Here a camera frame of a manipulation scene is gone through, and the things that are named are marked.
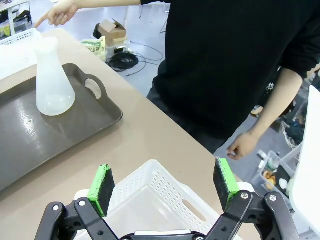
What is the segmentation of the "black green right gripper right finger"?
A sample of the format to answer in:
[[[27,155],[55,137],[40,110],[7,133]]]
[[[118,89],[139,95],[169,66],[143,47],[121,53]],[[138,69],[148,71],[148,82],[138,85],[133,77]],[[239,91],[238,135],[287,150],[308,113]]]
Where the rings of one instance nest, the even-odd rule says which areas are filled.
[[[240,189],[225,158],[215,160],[213,182],[223,214],[206,240],[232,240],[243,223],[253,224],[262,240],[298,240],[290,210],[279,192],[260,196]]]

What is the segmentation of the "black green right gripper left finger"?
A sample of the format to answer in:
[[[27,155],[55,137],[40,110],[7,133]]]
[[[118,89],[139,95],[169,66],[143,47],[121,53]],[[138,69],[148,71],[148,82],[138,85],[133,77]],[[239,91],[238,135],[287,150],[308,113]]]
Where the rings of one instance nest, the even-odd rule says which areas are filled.
[[[69,205],[55,201],[43,213],[36,240],[74,240],[78,231],[86,230],[92,240],[117,240],[118,237],[103,219],[107,216],[115,182],[107,164],[98,167],[85,197]]]

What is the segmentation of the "person's left hand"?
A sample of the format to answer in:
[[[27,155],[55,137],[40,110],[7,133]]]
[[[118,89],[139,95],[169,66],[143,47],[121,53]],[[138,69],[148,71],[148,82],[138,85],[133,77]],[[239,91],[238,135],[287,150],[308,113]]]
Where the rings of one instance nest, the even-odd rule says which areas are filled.
[[[254,132],[241,133],[227,148],[227,156],[236,161],[247,156],[255,149],[259,139],[260,136]]]

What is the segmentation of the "person's right hand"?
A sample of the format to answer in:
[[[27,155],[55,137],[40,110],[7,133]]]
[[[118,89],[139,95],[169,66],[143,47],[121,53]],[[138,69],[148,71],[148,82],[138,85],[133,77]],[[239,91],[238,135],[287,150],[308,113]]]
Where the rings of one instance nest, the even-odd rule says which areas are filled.
[[[34,27],[38,28],[46,20],[49,25],[64,25],[74,17],[78,10],[76,0],[60,0],[36,22]]]

